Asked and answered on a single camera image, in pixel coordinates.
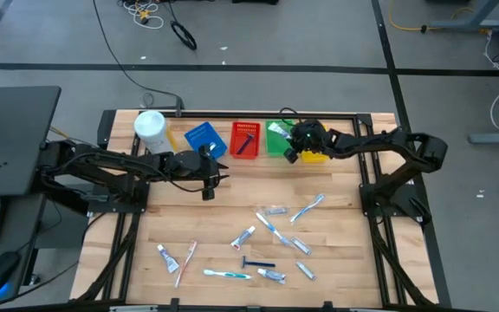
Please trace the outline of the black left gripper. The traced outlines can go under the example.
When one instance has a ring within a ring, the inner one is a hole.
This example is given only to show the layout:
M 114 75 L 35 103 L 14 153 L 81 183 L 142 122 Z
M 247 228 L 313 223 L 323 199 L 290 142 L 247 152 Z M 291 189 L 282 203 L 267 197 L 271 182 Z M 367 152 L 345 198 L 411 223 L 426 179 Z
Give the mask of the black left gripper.
M 228 174 L 217 173 L 217 170 L 228 169 L 228 166 L 216 161 L 211 156 L 210 145 L 202 145 L 197 151 L 183 151 L 172 155 L 165 165 L 165 174 L 171 182 L 202 181 L 204 186 L 191 192 L 201 192 L 203 200 L 215 198 L 214 189 Z

